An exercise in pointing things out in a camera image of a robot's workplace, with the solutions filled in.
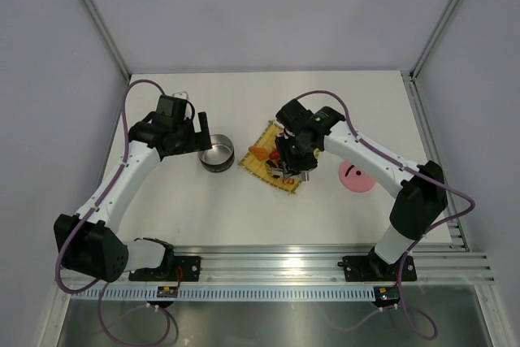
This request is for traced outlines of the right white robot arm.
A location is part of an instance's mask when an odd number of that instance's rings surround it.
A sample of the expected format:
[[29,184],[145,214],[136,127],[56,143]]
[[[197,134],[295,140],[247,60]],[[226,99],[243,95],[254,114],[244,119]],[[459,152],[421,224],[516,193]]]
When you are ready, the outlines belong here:
[[305,179],[318,166],[314,152],[319,150],[349,161],[393,197],[390,225],[379,242],[369,254],[342,263],[362,280],[390,280],[399,274],[398,263],[405,251],[447,206],[442,168],[432,161],[418,164],[372,145],[345,115],[329,106],[312,112],[293,99],[275,117],[284,128],[275,139],[283,178]]

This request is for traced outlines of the round metal lunch box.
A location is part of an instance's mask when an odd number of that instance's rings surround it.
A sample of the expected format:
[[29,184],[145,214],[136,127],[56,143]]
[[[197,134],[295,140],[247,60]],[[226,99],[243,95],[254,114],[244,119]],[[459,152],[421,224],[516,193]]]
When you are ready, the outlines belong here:
[[209,172],[220,173],[229,169],[235,161],[235,148],[231,139],[223,134],[210,136],[211,147],[200,151],[197,156]]

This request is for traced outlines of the metal tongs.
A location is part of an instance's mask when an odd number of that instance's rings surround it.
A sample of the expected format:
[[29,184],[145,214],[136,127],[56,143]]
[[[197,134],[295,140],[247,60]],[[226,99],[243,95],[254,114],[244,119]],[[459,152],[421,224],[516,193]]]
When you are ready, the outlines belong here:
[[291,172],[291,171],[285,171],[279,164],[277,164],[280,170],[283,172],[283,175],[276,179],[276,180],[282,180],[284,178],[294,177],[295,179],[298,179],[299,181],[308,181],[309,180],[309,171],[300,171],[299,173]]

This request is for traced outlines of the black seaweed roll toy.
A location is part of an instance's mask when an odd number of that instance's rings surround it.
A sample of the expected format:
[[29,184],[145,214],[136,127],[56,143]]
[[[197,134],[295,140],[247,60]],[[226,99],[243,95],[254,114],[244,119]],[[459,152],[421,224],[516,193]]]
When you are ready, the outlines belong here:
[[283,175],[283,172],[280,170],[280,168],[274,161],[266,160],[265,164],[266,164],[266,172],[268,173],[269,176],[271,176],[275,179],[278,179]]

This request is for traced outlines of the red sausage toy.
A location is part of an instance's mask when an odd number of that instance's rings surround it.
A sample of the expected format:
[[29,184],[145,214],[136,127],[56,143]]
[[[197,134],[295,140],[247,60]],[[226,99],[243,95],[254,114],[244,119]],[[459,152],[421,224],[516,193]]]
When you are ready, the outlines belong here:
[[272,159],[272,160],[277,160],[280,158],[280,154],[278,152],[278,150],[272,150],[269,154],[269,158]]

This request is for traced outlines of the pink round lid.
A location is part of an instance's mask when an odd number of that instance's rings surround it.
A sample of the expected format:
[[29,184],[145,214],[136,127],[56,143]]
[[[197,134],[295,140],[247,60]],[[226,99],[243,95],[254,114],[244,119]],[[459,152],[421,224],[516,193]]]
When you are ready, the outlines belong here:
[[338,176],[341,184],[353,193],[369,192],[376,184],[371,176],[347,160],[340,165]]

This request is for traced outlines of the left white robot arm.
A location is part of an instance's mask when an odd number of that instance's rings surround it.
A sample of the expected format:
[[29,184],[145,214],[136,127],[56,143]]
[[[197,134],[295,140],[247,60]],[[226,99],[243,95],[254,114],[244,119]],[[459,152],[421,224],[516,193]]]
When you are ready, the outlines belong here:
[[207,115],[195,110],[186,93],[162,94],[154,111],[124,131],[118,164],[74,215],[60,215],[54,223],[57,272],[67,269],[105,282],[130,271],[137,280],[167,280],[178,273],[173,245],[150,238],[124,242],[118,230],[162,160],[211,147]]

